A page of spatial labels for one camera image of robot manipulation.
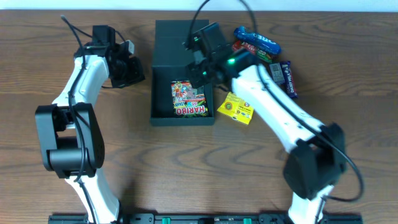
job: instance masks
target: open box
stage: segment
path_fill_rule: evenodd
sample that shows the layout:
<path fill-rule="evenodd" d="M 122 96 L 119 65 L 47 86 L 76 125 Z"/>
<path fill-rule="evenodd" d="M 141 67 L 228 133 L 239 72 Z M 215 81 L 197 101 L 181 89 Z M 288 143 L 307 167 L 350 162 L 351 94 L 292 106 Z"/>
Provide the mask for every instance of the open box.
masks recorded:
<path fill-rule="evenodd" d="M 175 118 L 171 81 L 188 80 L 187 68 L 193 62 L 192 52 L 182 45 L 186 41 L 191 21 L 156 21 L 155 50 L 152 60 L 152 98 L 150 123 L 153 126 L 213 125 L 213 87 L 205 85 L 205 98 L 209 117 Z M 209 24 L 209 20 L 196 20 L 195 32 Z"/>

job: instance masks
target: wood surface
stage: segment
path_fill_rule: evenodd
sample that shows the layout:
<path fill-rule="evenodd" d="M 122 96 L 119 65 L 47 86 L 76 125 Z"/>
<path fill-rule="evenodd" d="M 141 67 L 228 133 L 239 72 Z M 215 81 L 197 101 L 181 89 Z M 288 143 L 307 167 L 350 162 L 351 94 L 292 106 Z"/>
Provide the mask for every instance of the wood surface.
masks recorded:
<path fill-rule="evenodd" d="M 78 44 L 61 21 L 107 24 L 136 46 L 146 80 L 101 90 L 95 107 L 106 145 L 104 170 L 127 212 L 257 213 L 287 210 L 282 145 L 255 115 L 249 126 L 219 113 L 214 126 L 152 127 L 155 20 L 193 12 L 0 11 L 0 223 L 46 223 L 52 213 L 84 213 L 77 194 L 42 165 L 34 111 L 63 90 Z M 358 203 L 329 201 L 328 212 L 361 213 L 365 223 L 398 222 L 398 14 L 256 12 L 260 33 L 292 61 L 304 110 L 346 134 L 346 151 L 366 183 Z M 228 37 L 250 26 L 245 12 L 203 12 Z M 226 93 L 215 91 L 215 107 Z M 351 197 L 349 170 L 333 195 Z"/>

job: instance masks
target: green light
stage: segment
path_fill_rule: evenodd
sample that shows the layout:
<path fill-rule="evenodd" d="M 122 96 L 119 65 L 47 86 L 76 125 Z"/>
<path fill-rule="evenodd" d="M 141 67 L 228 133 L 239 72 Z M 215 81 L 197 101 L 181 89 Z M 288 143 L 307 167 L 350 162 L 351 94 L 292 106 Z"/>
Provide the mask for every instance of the green light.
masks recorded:
<path fill-rule="evenodd" d="M 229 63 L 230 65 L 234 64 L 234 63 L 235 63 L 235 58 L 229 59 L 229 60 L 228 60 L 228 63 Z"/>

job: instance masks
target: yellow candy bag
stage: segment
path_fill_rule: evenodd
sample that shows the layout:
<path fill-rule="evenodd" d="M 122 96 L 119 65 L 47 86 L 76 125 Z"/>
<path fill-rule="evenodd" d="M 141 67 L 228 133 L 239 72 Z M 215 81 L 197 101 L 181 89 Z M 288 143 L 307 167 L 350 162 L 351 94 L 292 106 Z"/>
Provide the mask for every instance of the yellow candy bag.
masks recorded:
<path fill-rule="evenodd" d="M 218 112 L 230 116 L 232 119 L 249 124 L 253 116 L 254 108 L 244 100 L 229 92 L 224 103 L 217 109 Z"/>

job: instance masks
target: white backdrop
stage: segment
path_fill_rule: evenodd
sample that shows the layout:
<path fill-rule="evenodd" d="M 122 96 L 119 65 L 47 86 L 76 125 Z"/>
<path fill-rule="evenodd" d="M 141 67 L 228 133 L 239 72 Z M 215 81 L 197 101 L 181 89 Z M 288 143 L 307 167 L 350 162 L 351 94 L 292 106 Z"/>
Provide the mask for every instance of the white backdrop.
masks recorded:
<path fill-rule="evenodd" d="M 203 0 L 0 0 L 0 9 L 196 10 Z M 398 0 L 246 0 L 257 11 L 398 12 Z M 238 0 L 212 0 L 203 10 L 244 10 Z"/>

